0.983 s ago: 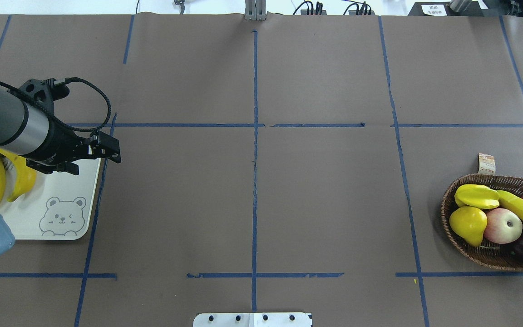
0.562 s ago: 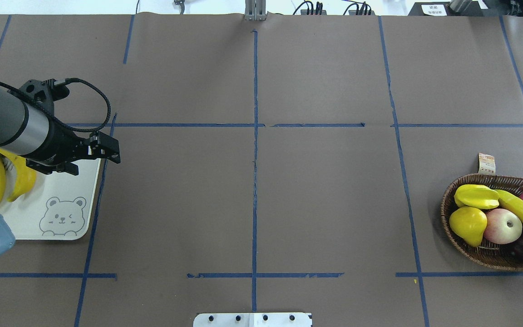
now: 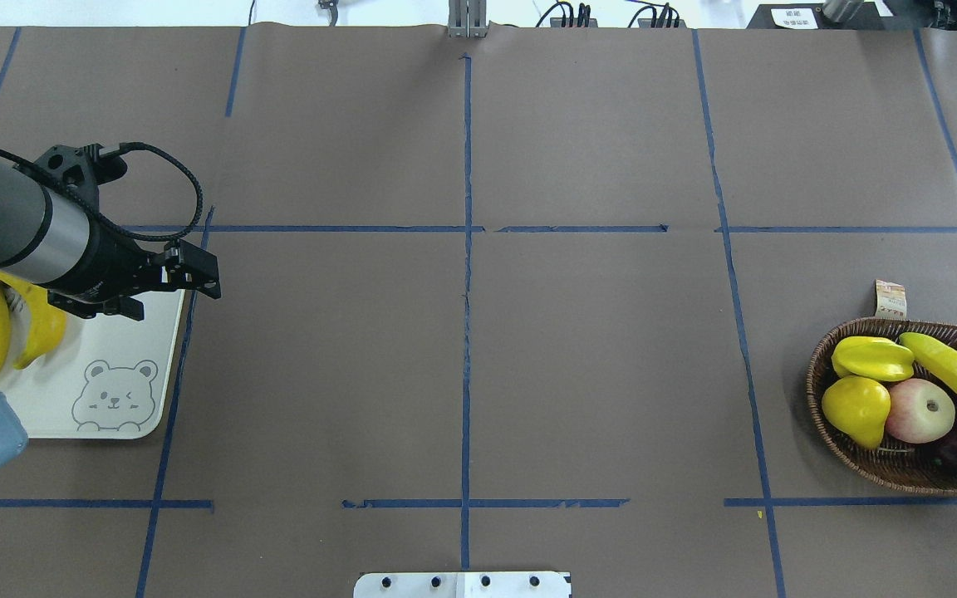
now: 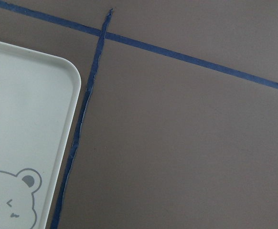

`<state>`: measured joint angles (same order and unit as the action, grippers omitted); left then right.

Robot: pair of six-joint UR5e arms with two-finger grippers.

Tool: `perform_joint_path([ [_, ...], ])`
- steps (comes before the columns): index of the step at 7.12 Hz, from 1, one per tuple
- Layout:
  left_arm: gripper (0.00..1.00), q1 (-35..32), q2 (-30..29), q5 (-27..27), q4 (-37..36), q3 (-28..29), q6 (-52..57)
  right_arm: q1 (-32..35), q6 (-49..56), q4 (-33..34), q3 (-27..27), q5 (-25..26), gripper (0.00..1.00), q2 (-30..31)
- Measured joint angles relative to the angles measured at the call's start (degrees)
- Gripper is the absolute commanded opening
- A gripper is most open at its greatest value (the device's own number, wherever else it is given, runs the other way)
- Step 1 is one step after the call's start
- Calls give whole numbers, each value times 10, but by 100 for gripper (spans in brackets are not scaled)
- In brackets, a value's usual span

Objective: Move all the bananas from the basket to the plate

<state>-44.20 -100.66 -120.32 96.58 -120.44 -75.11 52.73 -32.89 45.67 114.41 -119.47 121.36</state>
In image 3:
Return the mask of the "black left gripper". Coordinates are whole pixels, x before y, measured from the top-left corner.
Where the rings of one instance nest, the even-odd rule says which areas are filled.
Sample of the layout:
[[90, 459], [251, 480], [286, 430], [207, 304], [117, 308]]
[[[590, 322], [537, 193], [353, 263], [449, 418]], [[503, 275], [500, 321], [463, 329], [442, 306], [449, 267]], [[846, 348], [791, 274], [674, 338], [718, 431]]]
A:
[[[160, 273], [151, 265], [152, 252], [98, 219], [99, 186], [121, 179], [128, 171], [124, 159], [102, 158], [101, 149], [98, 144], [57, 145], [37, 158], [37, 165], [53, 182], [50, 189], [63, 199], [54, 213], [77, 208], [81, 222], [70, 230], [86, 234], [76, 264], [45, 288], [53, 306], [85, 321], [97, 316], [144, 321], [145, 306], [136, 295], [159, 285]], [[183, 239], [166, 243], [162, 269], [163, 283], [173, 289], [190, 289], [214, 300], [223, 296], [218, 258], [193, 243]]]

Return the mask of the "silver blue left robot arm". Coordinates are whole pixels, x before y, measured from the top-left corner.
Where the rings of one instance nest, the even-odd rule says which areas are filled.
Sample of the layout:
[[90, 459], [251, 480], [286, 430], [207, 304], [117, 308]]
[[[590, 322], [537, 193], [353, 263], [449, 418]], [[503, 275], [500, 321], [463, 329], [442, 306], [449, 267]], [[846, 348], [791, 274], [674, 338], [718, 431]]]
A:
[[[182, 230], [145, 235], [99, 208], [99, 187], [125, 175], [126, 153], [145, 151], [181, 171], [196, 208]], [[50, 306], [83, 319], [100, 314], [141, 321], [145, 292], [223, 295], [218, 261], [187, 241], [203, 215], [203, 189], [182, 162], [144, 141], [53, 146], [27, 160], [0, 149], [0, 272], [48, 292]]]

